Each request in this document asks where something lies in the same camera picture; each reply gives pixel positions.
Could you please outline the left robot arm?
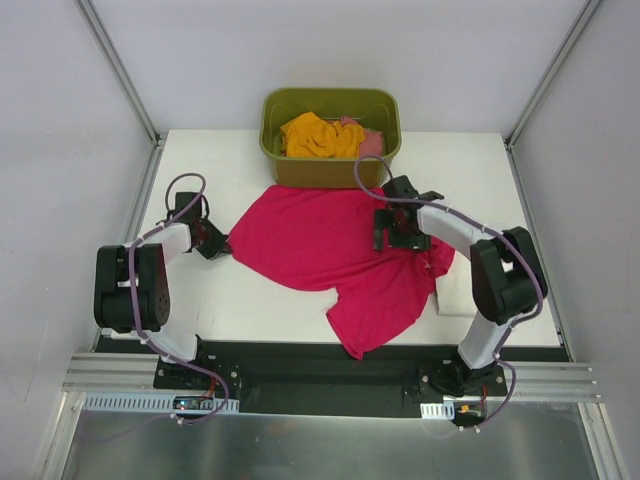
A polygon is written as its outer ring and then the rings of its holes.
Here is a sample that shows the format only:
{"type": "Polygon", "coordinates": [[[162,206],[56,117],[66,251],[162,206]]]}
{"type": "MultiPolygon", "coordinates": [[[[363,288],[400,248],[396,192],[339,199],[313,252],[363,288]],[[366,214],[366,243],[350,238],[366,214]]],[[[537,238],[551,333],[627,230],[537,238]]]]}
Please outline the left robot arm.
{"type": "Polygon", "coordinates": [[[228,236],[209,215],[203,194],[178,192],[174,206],[149,232],[126,244],[102,246],[96,256],[96,324],[131,334],[164,361],[178,363],[176,375],[191,389],[209,382],[212,367],[198,356],[199,336],[172,311],[167,267],[183,254],[214,260],[231,252],[228,236]]]}

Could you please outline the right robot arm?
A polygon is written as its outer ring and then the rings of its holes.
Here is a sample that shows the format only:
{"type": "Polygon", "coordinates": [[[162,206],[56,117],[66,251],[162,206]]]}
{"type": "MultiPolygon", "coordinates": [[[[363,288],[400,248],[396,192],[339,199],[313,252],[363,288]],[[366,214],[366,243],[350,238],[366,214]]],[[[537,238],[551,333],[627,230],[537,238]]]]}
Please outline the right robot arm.
{"type": "Polygon", "coordinates": [[[444,197],[423,194],[405,175],[392,177],[374,197],[386,206],[374,213],[374,249],[425,250],[435,238],[470,262],[476,313],[450,361],[429,375],[443,395],[473,394],[499,367],[500,353],[513,328],[537,316],[548,286],[528,230],[497,231],[445,205],[444,197]]]}

